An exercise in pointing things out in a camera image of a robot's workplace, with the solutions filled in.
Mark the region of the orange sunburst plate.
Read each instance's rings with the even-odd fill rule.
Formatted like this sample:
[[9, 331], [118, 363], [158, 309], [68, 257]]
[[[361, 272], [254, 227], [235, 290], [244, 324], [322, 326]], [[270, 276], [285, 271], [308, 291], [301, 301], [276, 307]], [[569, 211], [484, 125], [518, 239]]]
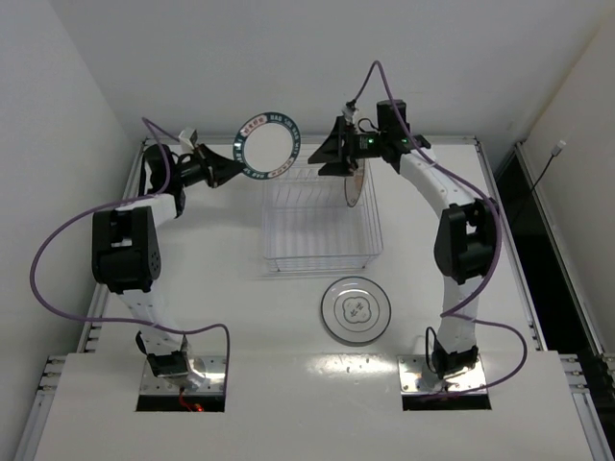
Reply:
[[351, 168], [351, 175], [344, 180], [344, 194], [348, 207], [355, 207], [360, 199], [364, 185], [367, 160], [361, 158]]

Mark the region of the green rimmed white plate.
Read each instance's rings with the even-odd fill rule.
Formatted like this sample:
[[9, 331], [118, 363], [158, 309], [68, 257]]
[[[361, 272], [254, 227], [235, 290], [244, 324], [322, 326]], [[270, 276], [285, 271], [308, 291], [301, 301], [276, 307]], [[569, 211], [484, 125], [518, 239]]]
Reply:
[[234, 159], [244, 164], [244, 176], [268, 181], [284, 174], [300, 154], [302, 137], [288, 115], [266, 111], [252, 116], [237, 131]]

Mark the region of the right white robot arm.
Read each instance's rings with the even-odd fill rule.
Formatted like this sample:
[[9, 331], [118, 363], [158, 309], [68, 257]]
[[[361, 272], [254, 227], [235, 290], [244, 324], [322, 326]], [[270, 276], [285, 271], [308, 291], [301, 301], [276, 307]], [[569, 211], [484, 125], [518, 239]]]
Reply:
[[381, 123], [364, 133], [344, 117], [308, 158], [319, 175], [352, 178], [367, 158], [380, 158], [410, 182], [438, 218], [433, 255], [444, 279], [441, 321], [428, 360], [430, 374], [442, 380], [471, 369], [478, 358], [474, 322], [479, 296], [493, 274], [501, 233], [493, 202], [472, 193], [445, 173], [428, 145], [409, 134], [406, 123]]

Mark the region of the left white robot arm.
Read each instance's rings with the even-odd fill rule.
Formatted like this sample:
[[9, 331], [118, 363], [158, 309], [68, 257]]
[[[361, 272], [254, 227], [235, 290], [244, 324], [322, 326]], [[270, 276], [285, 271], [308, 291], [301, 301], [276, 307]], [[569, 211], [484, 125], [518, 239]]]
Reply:
[[158, 229], [183, 214], [188, 187], [202, 182], [216, 188], [243, 168], [243, 162], [224, 158], [204, 144], [181, 155], [165, 144], [151, 145], [142, 154], [138, 199], [92, 217], [95, 280], [119, 297], [138, 324], [136, 342], [152, 374], [182, 390], [201, 387], [206, 369], [191, 352], [157, 284], [162, 269]]

